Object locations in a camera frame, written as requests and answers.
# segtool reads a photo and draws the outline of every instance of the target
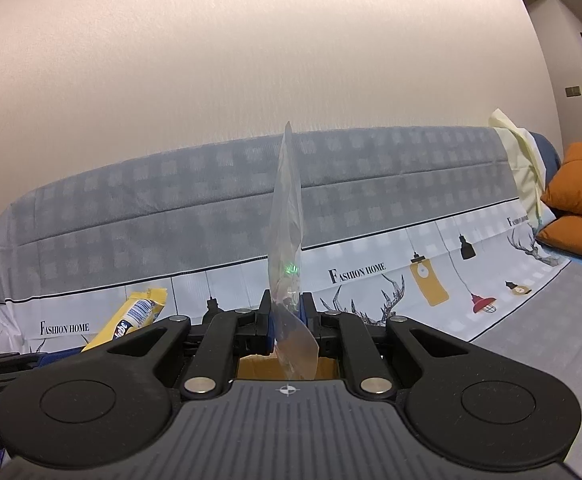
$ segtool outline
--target silver bolt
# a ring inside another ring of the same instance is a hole
[[[360,388],[369,394],[385,394],[393,385],[382,377],[369,377],[360,383]]]
[[[192,394],[208,394],[215,388],[215,381],[209,377],[192,377],[184,383],[184,387]]]

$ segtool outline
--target clear plastic bag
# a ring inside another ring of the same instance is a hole
[[[276,186],[269,224],[269,289],[275,325],[276,353],[287,379],[312,380],[318,365],[318,343],[299,319],[303,216],[300,174],[287,123],[277,161]]]

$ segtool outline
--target yellow lamp print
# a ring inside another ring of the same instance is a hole
[[[409,269],[411,269],[411,274],[413,274],[420,292],[430,306],[436,306],[449,299],[449,293],[444,290],[444,287],[437,279],[436,273],[433,271],[431,260],[414,253]]]
[[[506,282],[505,285],[511,289],[511,292],[516,296],[525,296],[531,292],[531,289],[526,285],[517,285],[517,283]]]

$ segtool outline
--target yellow snack wrapper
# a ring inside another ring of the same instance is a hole
[[[151,325],[162,312],[166,301],[166,288],[149,288],[146,292],[132,292],[129,299],[82,351]]]

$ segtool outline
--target gray checkered fabric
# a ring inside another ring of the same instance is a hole
[[[158,153],[41,187],[0,216],[0,302],[264,256],[281,136]],[[517,197],[491,128],[295,136],[305,247]]]
[[[565,267],[474,343],[561,379],[582,407],[582,265]],[[567,463],[582,476],[582,426]]]

